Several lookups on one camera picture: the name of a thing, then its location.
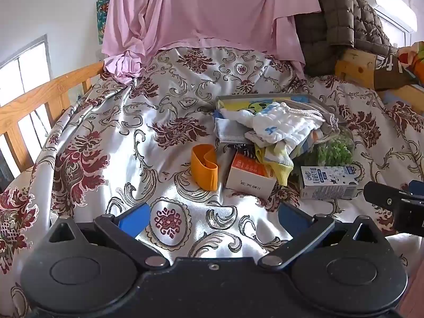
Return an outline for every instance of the white air conditioner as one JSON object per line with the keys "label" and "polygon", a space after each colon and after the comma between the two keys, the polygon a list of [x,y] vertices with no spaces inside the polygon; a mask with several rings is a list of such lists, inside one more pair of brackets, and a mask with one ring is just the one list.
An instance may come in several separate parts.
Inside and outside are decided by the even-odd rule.
{"label": "white air conditioner", "polygon": [[367,0],[378,14],[393,20],[407,32],[417,32],[417,16],[402,0]]}

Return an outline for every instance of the wooden railing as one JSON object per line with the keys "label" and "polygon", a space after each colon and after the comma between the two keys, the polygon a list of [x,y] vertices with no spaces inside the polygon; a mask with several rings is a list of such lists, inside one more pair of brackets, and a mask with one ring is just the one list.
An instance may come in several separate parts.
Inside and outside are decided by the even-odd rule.
{"label": "wooden railing", "polygon": [[90,79],[103,72],[103,62],[62,75],[17,97],[0,107],[0,135],[4,134],[12,156],[21,172],[33,166],[22,138],[18,121],[45,104],[50,125],[53,127],[62,111],[70,106],[68,90],[82,84],[84,93],[91,89]]}

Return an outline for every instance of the silver screw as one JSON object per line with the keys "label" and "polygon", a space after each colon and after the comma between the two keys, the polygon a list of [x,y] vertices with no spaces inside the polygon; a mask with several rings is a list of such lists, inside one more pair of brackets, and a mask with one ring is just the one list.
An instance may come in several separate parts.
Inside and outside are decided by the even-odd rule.
{"label": "silver screw", "polygon": [[270,267],[277,267],[283,263],[283,260],[278,256],[268,255],[262,258],[262,263]]}
{"label": "silver screw", "polygon": [[210,270],[219,270],[219,265],[218,264],[209,264],[209,269]]}
{"label": "silver screw", "polygon": [[162,256],[150,256],[144,262],[151,267],[163,267],[166,264],[166,258]]}

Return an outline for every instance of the brown quilted jacket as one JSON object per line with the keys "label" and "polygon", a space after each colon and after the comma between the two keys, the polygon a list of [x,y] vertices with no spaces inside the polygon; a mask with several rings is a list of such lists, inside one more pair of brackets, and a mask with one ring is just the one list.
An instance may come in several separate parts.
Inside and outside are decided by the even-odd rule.
{"label": "brown quilted jacket", "polygon": [[319,0],[322,12],[295,16],[305,56],[305,73],[334,73],[337,59],[348,47],[387,56],[395,53],[380,18],[366,0]]}

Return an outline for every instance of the orange band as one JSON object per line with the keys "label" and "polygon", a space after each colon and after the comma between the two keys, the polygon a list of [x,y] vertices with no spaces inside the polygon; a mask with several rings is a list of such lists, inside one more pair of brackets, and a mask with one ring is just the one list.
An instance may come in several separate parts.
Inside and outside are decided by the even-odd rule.
{"label": "orange band", "polygon": [[218,190],[218,164],[211,144],[198,144],[191,150],[191,175],[203,190]]}

